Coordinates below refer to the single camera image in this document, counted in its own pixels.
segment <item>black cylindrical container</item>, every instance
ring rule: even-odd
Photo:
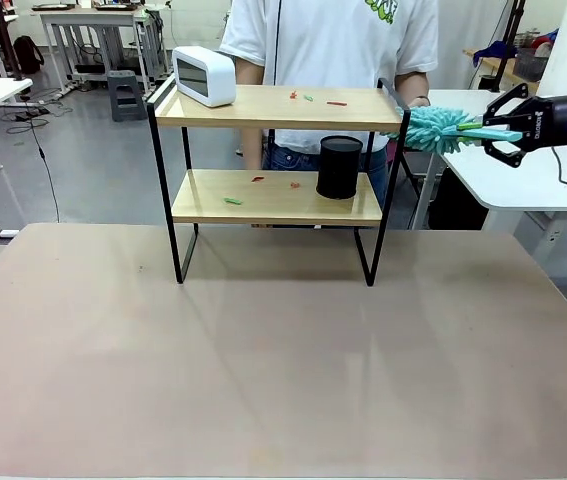
[[[363,143],[352,137],[331,136],[321,140],[319,159],[319,195],[334,200],[352,198],[356,195],[356,181]]]

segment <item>backpack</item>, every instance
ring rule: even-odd
[[[43,55],[31,37],[23,35],[14,41],[14,53],[21,66],[21,72],[26,75],[36,73],[41,70],[41,65],[45,65]]]

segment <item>black bag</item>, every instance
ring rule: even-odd
[[[41,51],[27,35],[14,41],[14,53],[21,66],[21,72],[26,75],[38,72],[41,70],[41,65],[45,65]]]
[[[456,174],[446,168],[430,206],[432,230],[481,230],[488,209],[476,201]]]

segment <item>white digital clock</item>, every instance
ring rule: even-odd
[[[207,107],[236,99],[236,76],[231,58],[203,47],[177,47],[172,52],[179,92]]]

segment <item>jeans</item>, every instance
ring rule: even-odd
[[[378,152],[372,153],[372,160],[370,161],[369,178],[372,184],[372,189],[376,195],[381,208],[385,203],[385,196],[387,194],[387,184],[389,181],[389,170],[387,166],[388,155],[385,148]],[[361,164],[359,171],[363,171],[365,167],[365,153],[361,155]],[[319,155],[307,155],[298,153],[289,148],[279,147],[274,145],[272,156],[265,155],[263,161],[263,168],[265,170],[296,170],[302,172],[316,172],[319,169]]]

